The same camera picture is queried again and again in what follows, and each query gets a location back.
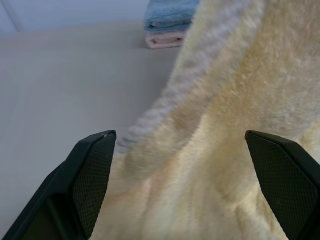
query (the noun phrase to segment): white wall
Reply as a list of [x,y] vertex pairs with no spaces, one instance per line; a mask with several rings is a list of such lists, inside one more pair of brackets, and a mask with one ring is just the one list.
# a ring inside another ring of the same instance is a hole
[[143,19],[149,0],[0,0],[19,32]]

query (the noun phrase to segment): pink towel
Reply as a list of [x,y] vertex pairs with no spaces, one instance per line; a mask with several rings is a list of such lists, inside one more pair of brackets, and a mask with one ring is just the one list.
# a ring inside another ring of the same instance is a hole
[[146,34],[146,44],[151,49],[180,47],[183,43],[186,31],[171,31],[164,33]]

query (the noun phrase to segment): fluffy towel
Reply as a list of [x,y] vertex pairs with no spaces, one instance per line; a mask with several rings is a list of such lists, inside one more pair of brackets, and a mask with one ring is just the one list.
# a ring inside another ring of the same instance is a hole
[[150,0],[144,16],[144,28],[151,33],[186,30],[199,0]]
[[320,160],[319,12],[319,0],[201,1],[161,97],[117,141],[92,240],[287,240],[244,135]]
[[171,31],[164,33],[146,33],[146,44],[151,49],[162,49],[182,46],[185,31]]

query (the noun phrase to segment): folded towel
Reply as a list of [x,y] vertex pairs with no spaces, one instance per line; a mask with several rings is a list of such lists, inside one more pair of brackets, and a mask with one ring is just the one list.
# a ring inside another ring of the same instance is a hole
[[199,0],[150,0],[144,16],[144,29],[151,33],[186,30]]
[[171,31],[146,34],[146,44],[151,49],[162,49],[182,46],[186,31]]

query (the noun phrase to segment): table surface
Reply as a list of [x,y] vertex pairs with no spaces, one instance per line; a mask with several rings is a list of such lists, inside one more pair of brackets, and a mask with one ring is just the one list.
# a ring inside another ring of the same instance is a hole
[[0,38],[0,238],[78,140],[121,138],[157,98],[179,49],[144,37],[123,22]]

